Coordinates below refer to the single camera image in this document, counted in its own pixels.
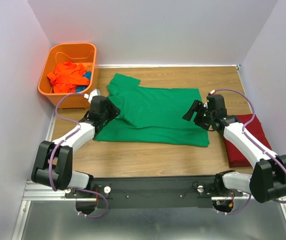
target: wooden surface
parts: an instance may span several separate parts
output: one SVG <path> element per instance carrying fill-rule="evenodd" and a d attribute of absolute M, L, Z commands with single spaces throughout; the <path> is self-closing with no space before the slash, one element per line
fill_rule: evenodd
<path fill-rule="evenodd" d="M 98 82 L 102 95 L 108 95 L 106 86 L 115 73 L 138 78 L 141 80 L 140 86 L 145 87 L 199 88 L 203 100 L 213 89 L 243 91 L 236 69 L 232 66 L 105 68 L 100 69 Z M 246 100 L 241 96 L 227 91 L 222 93 L 229 114 L 250 113 Z M 80 120 L 85 112 L 84 109 L 63 109 L 60 114 Z M 74 123 L 56 119 L 53 139 L 63 136 L 74 126 Z M 209 142 L 209 146 L 204 148 L 162 143 L 89 141 L 74 154 L 73 170 L 94 177 L 207 175 L 229 170 L 222 138 L 216 132 L 209 132 Z M 234 170 L 252 172 L 250 167 Z"/>

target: bolt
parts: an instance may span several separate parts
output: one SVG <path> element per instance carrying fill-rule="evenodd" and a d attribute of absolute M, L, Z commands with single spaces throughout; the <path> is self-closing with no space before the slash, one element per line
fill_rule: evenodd
<path fill-rule="evenodd" d="M 111 192 L 110 186 L 104 187 L 104 193 L 109 194 Z"/>
<path fill-rule="evenodd" d="M 64 192 L 65 192 L 66 194 L 70 194 L 71 191 L 72 191 L 72 190 L 71 190 L 70 188 L 64 190 Z"/>
<path fill-rule="evenodd" d="M 198 186 L 198 187 L 197 187 L 197 191 L 198 191 L 199 193 L 204 192 L 204 187 L 203 187 L 202 185 Z"/>

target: white wall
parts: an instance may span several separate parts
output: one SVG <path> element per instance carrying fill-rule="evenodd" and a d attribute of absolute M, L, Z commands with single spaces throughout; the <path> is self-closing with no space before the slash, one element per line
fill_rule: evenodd
<path fill-rule="evenodd" d="M 0 240 L 11 239 L 52 107 L 37 93 L 49 41 L 25 0 L 0 0 Z"/>
<path fill-rule="evenodd" d="M 276 4 L 240 72 L 273 150 L 286 154 L 286 0 Z"/>
<path fill-rule="evenodd" d="M 100 64 L 240 64 L 277 0 L 28 0 L 50 42 Z"/>

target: red cloth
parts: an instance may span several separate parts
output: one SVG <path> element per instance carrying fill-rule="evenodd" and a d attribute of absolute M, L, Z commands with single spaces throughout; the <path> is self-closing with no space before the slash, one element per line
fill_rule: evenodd
<path fill-rule="evenodd" d="M 236 115 L 241 122 L 244 124 L 252 117 L 252 114 L 246 115 Z M 255 116 L 254 120 L 246 126 L 246 129 L 256 137 L 263 145 L 271 149 L 265 134 L 263 132 L 261 123 L 258 118 Z M 239 168 L 239 167 L 250 167 L 251 164 L 244 157 L 244 155 L 228 140 L 224 139 L 225 148 L 228 157 L 228 163 L 230 168 Z"/>
<path fill-rule="evenodd" d="M 78 86 L 88 86 L 89 80 L 83 75 L 86 73 L 82 63 L 76 64 L 71 61 L 59 63 L 55 73 L 50 72 L 47 77 L 53 85 L 54 93 L 74 93 Z"/>

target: orange plastic bin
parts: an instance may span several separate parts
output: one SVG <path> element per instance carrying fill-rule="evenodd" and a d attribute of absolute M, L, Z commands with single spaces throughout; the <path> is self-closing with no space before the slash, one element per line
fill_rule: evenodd
<path fill-rule="evenodd" d="M 91 43 L 65 43 L 53 47 L 48 54 L 47 61 L 38 84 L 39 92 L 46 96 L 54 106 L 68 93 L 54 93 L 53 86 L 47 78 L 47 74 L 53 73 L 58 63 L 71 61 L 82 63 L 92 77 L 88 87 L 80 93 L 89 94 L 97 86 L 98 62 L 96 58 L 96 47 Z M 73 95 L 66 98 L 59 106 L 60 109 L 89 108 L 90 104 L 81 95 Z"/>

